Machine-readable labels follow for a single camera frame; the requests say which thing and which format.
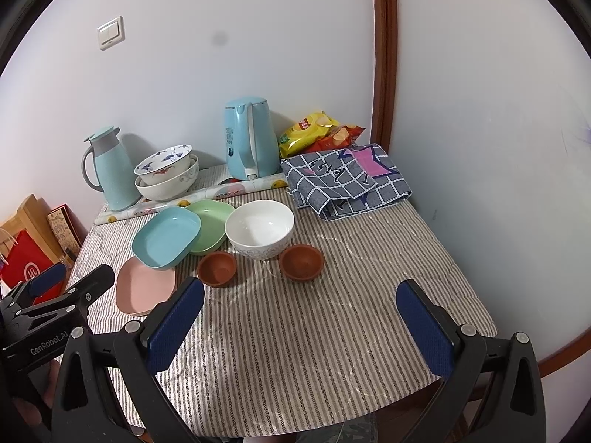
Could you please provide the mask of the light blue plastic plate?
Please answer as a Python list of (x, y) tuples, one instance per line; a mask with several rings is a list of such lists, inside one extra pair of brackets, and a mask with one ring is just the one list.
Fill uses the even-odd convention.
[(132, 241), (134, 256), (154, 270), (176, 266), (190, 252), (201, 230), (201, 219), (184, 208), (158, 212)]

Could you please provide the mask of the brown clay bowl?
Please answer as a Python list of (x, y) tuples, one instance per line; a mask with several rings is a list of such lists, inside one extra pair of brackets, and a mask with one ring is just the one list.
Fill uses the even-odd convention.
[(325, 265), (322, 252), (311, 245), (293, 245), (280, 253), (280, 271), (297, 282), (314, 280)]
[(237, 269), (238, 264), (231, 254), (214, 252), (199, 261), (197, 276), (203, 284), (222, 288), (231, 284)]

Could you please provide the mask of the light green plastic plate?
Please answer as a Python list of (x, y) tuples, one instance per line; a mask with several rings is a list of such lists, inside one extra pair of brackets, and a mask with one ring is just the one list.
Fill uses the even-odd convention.
[(200, 218), (201, 228), (189, 252), (204, 256), (214, 252), (226, 239), (225, 222), (235, 209), (228, 203), (215, 200), (201, 200), (186, 207), (186, 210)]

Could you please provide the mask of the white ceramic bowl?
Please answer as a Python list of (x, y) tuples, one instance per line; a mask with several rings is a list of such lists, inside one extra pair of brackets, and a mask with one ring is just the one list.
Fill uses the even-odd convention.
[(225, 221), (226, 237), (235, 251), (254, 260), (269, 260), (290, 246), (294, 213), (283, 203), (258, 200), (239, 206)]

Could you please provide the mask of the red paper bag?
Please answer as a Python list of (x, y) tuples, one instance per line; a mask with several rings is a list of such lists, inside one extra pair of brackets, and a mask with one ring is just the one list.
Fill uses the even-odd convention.
[(48, 256), (26, 230), (12, 235), (1, 229), (1, 279), (10, 288), (39, 276), (60, 258)]

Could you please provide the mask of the patterned kraft gift box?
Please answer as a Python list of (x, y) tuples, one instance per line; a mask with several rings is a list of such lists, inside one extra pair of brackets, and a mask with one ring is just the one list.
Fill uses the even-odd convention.
[(51, 209), (46, 219), (63, 253), (71, 261), (75, 261), (82, 249), (84, 238), (69, 207), (62, 204)]

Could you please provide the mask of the brown cardboard box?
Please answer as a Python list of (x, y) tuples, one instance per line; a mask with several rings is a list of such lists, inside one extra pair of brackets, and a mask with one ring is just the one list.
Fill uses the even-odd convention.
[(13, 246), (12, 239), (23, 230), (51, 260), (58, 262), (64, 253), (47, 220), (48, 207), (34, 194), (27, 196), (16, 212), (1, 223), (1, 254), (7, 256)]

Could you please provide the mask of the light blue thermos jug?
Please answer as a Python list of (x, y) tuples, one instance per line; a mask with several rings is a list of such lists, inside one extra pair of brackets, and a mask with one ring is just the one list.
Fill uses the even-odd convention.
[[(125, 147), (118, 139), (119, 127), (105, 127), (85, 139), (89, 144), (82, 161), (81, 172), (86, 184), (103, 194), (111, 211), (122, 211), (140, 199), (135, 188), (133, 166)], [(93, 183), (86, 171), (86, 160), (91, 157), (97, 182)]]

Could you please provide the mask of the large white porcelain bowl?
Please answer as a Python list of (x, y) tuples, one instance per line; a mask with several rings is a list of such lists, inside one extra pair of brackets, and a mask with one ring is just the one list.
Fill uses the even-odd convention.
[(183, 173), (166, 181), (151, 185), (145, 184), (138, 177), (135, 179), (134, 184), (138, 192), (147, 200), (157, 202), (169, 201), (183, 195), (197, 180), (198, 172), (198, 158), (196, 155), (190, 154), (190, 166)]

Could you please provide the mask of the striped quilted table cover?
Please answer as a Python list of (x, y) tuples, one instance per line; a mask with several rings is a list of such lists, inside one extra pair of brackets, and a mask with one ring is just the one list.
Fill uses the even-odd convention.
[(158, 381), (199, 436), (262, 437), (351, 420), (434, 381), (394, 303), (417, 281), (458, 323), (495, 323), (411, 203), (325, 222), (294, 213), (294, 242), (322, 251), (298, 283), (276, 260), (238, 257), (230, 286), (204, 307)]

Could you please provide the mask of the fruit pattern table mat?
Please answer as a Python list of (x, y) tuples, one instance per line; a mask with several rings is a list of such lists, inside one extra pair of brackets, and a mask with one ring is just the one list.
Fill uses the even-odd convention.
[(231, 178), (228, 168), (226, 168), (225, 164), (222, 164), (200, 170), (197, 180), (195, 180), (193, 185), (183, 195), (164, 202), (141, 198), (130, 208), (120, 211), (112, 211), (108, 206), (105, 206), (97, 214), (93, 224), (103, 225), (134, 217), (146, 216), (171, 206), (187, 207), (194, 202), (204, 199), (221, 200), (287, 186), (287, 178), (281, 172), (252, 181), (242, 181)]

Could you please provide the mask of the grey checked folded cloth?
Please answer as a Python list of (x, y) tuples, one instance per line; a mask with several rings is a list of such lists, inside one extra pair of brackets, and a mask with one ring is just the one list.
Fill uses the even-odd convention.
[(412, 195), (378, 144), (298, 154), (280, 166), (297, 208), (314, 210), (325, 221), (376, 211)]

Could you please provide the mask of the light blue electric kettle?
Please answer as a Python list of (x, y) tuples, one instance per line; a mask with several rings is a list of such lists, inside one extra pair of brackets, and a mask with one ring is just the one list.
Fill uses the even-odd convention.
[(245, 97), (224, 108), (226, 166), (231, 177), (249, 181), (280, 170), (280, 150), (266, 99)]

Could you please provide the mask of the red chips bag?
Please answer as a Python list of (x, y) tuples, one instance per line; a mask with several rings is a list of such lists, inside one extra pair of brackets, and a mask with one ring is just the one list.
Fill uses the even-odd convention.
[(312, 143), (305, 153), (321, 152), (327, 150), (339, 150), (350, 147), (363, 134), (365, 127), (359, 125), (342, 124), (335, 126), (329, 133)]

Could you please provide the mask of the white wall light switch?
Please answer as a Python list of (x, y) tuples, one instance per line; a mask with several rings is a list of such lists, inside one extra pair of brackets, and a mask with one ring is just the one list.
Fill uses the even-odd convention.
[(101, 51), (124, 41), (123, 18), (117, 16), (97, 28), (98, 48)]

